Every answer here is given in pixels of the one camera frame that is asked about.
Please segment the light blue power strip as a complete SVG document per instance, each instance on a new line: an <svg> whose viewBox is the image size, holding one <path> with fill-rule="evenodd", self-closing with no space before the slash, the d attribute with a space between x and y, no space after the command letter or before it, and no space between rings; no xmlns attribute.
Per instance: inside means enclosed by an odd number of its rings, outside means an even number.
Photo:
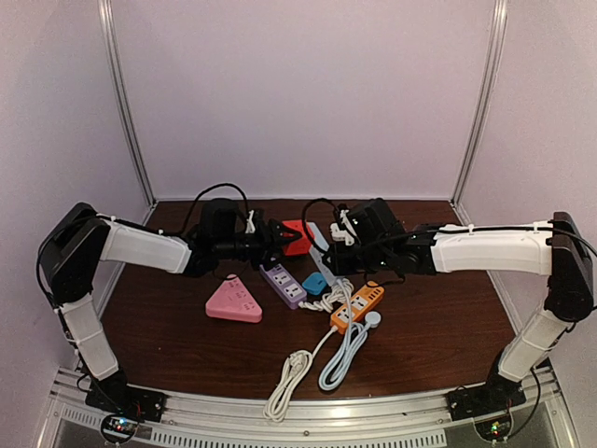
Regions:
<svg viewBox="0 0 597 448"><path fill-rule="evenodd" d="M307 225L312 233L312 238L314 239L315 243L324 252L326 252L329 249L329 244L328 244L327 240L325 239L323 233L321 233L318 226L314 222L308 221ZM311 255L312 260L315 263L319 273L324 276L326 283L330 287L333 287L337 282L337 277L324 264L324 262L323 262L324 254L313 245L309 249L309 254Z"/></svg>

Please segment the red cube socket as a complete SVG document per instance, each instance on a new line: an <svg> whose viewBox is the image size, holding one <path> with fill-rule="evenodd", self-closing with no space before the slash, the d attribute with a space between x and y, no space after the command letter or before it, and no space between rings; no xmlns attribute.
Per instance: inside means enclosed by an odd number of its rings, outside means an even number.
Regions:
<svg viewBox="0 0 597 448"><path fill-rule="evenodd" d="M306 233L303 229L302 222L299 219L296 220L285 220L283 224L287 227L292 229L293 231L298 231L301 235L301 238L297 241L290 243L288 246L284 248L284 254L287 257L298 257L298 256L305 256L309 253L309 250L312 247L312 243L307 238Z"/></svg>

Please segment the blue square plug adapter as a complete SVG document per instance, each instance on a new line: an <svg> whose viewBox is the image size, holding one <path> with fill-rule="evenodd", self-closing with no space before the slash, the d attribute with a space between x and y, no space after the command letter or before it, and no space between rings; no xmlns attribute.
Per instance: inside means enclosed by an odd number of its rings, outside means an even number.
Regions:
<svg viewBox="0 0 597 448"><path fill-rule="evenodd" d="M327 281L320 272L313 272L302 282L302 287L309 295L320 296L327 288Z"/></svg>

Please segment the purple power strip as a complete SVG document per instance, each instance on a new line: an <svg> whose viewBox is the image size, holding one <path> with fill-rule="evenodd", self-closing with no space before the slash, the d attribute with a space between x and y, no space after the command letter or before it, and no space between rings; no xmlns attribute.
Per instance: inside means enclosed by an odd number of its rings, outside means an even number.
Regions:
<svg viewBox="0 0 597 448"><path fill-rule="evenodd" d="M261 265L259 271L289 309L296 310L307 300L307 291L281 264L276 264L269 270Z"/></svg>

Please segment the pink triangular socket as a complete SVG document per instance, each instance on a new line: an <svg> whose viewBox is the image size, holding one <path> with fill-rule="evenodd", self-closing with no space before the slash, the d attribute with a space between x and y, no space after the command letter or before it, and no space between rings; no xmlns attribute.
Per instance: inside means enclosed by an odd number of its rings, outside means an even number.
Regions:
<svg viewBox="0 0 597 448"><path fill-rule="evenodd" d="M242 280L227 277L205 303L211 318L256 324L262 320L262 308Z"/></svg>

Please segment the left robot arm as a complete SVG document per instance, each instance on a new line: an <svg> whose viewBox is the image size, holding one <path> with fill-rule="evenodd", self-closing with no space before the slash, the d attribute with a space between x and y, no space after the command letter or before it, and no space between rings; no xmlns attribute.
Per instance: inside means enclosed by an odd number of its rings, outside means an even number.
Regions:
<svg viewBox="0 0 597 448"><path fill-rule="evenodd" d="M189 277L213 272L222 260L271 268L301 237L283 222L264 218L263 210L225 198L205 203L198 223L178 232L151 230L77 203L38 248L35 275L69 343L90 376L102 381L99 401L112 413L125 414L134 395L111 378L119 364L92 298L98 266L116 262Z"/></svg>

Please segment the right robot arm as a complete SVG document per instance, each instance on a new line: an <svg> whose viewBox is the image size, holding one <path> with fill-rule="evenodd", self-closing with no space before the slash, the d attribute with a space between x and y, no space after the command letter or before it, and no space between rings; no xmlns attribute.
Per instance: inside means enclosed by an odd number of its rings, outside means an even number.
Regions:
<svg viewBox="0 0 597 448"><path fill-rule="evenodd" d="M484 411L499 411L514 396L514 385L540 363L576 323L596 309L592 256L596 251L577 232L572 218L557 212L547 221L509 226L400 224L384 227L371 219L343 217L308 238L335 275L392 271L436 275L460 271L532 273L548 279L548 294L523 329L498 354L487 385L478 394Z"/></svg>

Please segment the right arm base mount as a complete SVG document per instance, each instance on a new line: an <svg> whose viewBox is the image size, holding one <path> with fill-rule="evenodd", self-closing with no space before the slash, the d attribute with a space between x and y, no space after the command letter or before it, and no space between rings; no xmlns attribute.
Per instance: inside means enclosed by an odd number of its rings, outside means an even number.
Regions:
<svg viewBox="0 0 597 448"><path fill-rule="evenodd" d="M445 398L452 421L499 413L526 402L521 382L512 382L495 372L488 376L485 383L458 386Z"/></svg>

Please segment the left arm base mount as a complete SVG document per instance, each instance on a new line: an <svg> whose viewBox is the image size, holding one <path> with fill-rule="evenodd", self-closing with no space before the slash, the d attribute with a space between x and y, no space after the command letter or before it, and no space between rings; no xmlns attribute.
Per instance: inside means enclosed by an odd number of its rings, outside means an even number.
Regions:
<svg viewBox="0 0 597 448"><path fill-rule="evenodd" d="M91 408L123 415L139 422L161 421L166 395L159 391L129 385L122 368L103 380L94 377L82 363L82 378L89 378L85 404Z"/></svg>

